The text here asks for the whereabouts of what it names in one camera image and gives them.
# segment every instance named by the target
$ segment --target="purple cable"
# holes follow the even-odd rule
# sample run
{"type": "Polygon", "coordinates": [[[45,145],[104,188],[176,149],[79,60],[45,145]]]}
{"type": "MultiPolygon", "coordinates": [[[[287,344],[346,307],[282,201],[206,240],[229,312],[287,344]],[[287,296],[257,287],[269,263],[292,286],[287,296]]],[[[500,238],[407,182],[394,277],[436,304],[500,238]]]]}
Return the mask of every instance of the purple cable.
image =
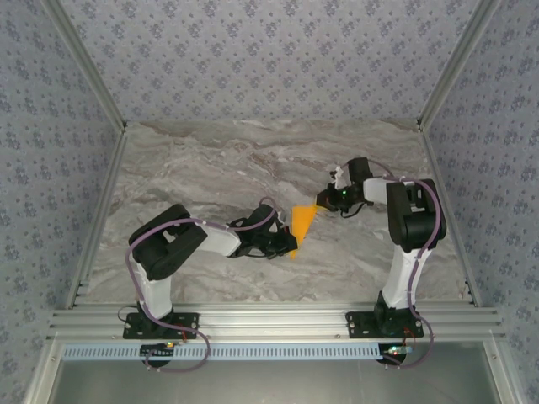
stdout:
{"type": "Polygon", "coordinates": [[[440,208],[440,202],[438,201],[438,198],[436,197],[435,191],[429,185],[424,183],[423,181],[420,181],[418,179],[396,178],[396,177],[388,177],[388,176],[384,176],[384,178],[388,179],[390,181],[396,181],[396,182],[408,181],[408,182],[416,183],[421,188],[423,188],[425,191],[427,191],[427,193],[429,193],[430,198],[432,198],[432,200],[433,200],[433,202],[435,204],[435,228],[432,231],[432,233],[430,234],[429,240],[427,240],[427,242],[424,244],[424,246],[421,247],[421,249],[418,252],[418,255],[417,255],[416,259],[415,259],[414,267],[412,268],[412,273],[410,274],[410,278],[408,280],[408,290],[407,290],[407,292],[408,292],[408,306],[410,308],[412,316],[414,316],[415,318],[417,318],[421,322],[424,322],[424,324],[427,326],[427,328],[429,328],[429,335],[430,335],[429,348],[427,349],[427,352],[426,352],[425,355],[423,355],[420,359],[413,362],[412,364],[402,364],[401,362],[397,361],[395,358],[392,358],[389,355],[382,355],[385,359],[391,360],[392,362],[397,364],[398,367],[400,367],[402,369],[411,369],[411,368],[414,368],[414,367],[422,364],[430,356],[430,353],[432,352],[432,347],[433,347],[434,342],[435,342],[435,335],[432,332],[432,326],[422,316],[420,316],[418,314],[418,312],[414,309],[414,305],[412,304],[412,285],[414,284],[415,275],[417,274],[418,269],[419,269],[419,260],[421,259],[421,257],[423,257],[424,252],[427,251],[430,244],[432,244],[432,242],[438,236],[438,231],[440,230],[441,208],[440,208]]]}
{"type": "Polygon", "coordinates": [[[368,159],[368,161],[372,162],[375,166],[383,168],[384,171],[386,171],[386,173],[388,173],[391,177],[393,176],[393,172],[385,164],[382,164],[381,162],[377,162],[376,160],[371,160],[370,158],[368,159]]]}
{"type": "Polygon", "coordinates": [[[257,228],[257,227],[262,226],[264,223],[268,222],[269,220],[271,220],[274,213],[277,211],[277,209],[275,208],[277,206],[277,204],[269,196],[264,196],[259,201],[259,205],[261,205],[262,202],[264,202],[265,200],[268,200],[269,202],[271,202],[273,209],[272,209],[271,213],[265,219],[263,219],[262,221],[254,224],[254,225],[245,226],[245,227],[229,227],[229,226],[224,226],[224,225],[221,225],[219,223],[212,222],[212,221],[203,221],[202,219],[197,219],[197,218],[194,218],[194,217],[190,217],[189,219],[178,219],[176,221],[168,221],[167,223],[163,223],[162,225],[159,225],[159,226],[151,229],[150,231],[147,231],[146,233],[144,233],[143,235],[138,237],[129,246],[129,248],[127,248],[127,251],[125,252],[125,265],[127,266],[127,270],[129,271],[129,275],[131,276],[131,280],[133,281],[133,284],[135,285],[135,290],[136,290],[136,293],[138,294],[138,298],[139,298],[139,301],[141,303],[141,308],[142,308],[142,311],[144,311],[144,314],[146,314],[146,316],[150,320],[152,320],[153,322],[155,322],[156,324],[158,324],[161,327],[171,328],[173,330],[177,330],[177,331],[181,331],[181,332],[194,332],[195,334],[200,335],[202,337],[202,339],[204,339],[204,342],[205,342],[205,345],[206,345],[206,351],[205,351],[204,358],[202,358],[202,360],[198,364],[196,364],[194,366],[191,366],[191,367],[189,367],[187,369],[154,368],[154,367],[150,366],[150,364],[148,363],[149,356],[147,356],[146,360],[145,360],[145,363],[146,363],[146,366],[148,367],[148,369],[156,370],[158,372],[163,372],[163,373],[186,373],[186,372],[190,372],[192,370],[197,370],[202,365],[204,365],[206,363],[206,361],[208,360],[208,357],[210,356],[210,352],[211,352],[211,345],[210,345],[210,340],[208,339],[208,337],[203,332],[200,332],[199,330],[197,330],[195,328],[191,328],[191,327],[183,327],[183,326],[175,326],[173,324],[167,324],[166,322],[162,322],[159,319],[157,319],[155,316],[153,316],[153,314],[148,309],[148,306],[146,305],[146,302],[144,301],[144,294],[142,293],[141,286],[139,285],[138,281],[136,280],[135,271],[133,270],[133,267],[131,266],[131,261],[130,261],[129,258],[131,256],[131,254],[133,253],[133,250],[136,248],[136,246],[138,246],[141,242],[146,240],[149,236],[152,236],[153,234],[158,233],[161,230],[167,229],[170,226],[177,226],[177,225],[181,225],[181,224],[184,224],[184,223],[197,223],[197,224],[201,224],[201,225],[209,226],[209,227],[214,227],[216,229],[225,230],[225,231],[253,230],[253,229],[257,228]]]}

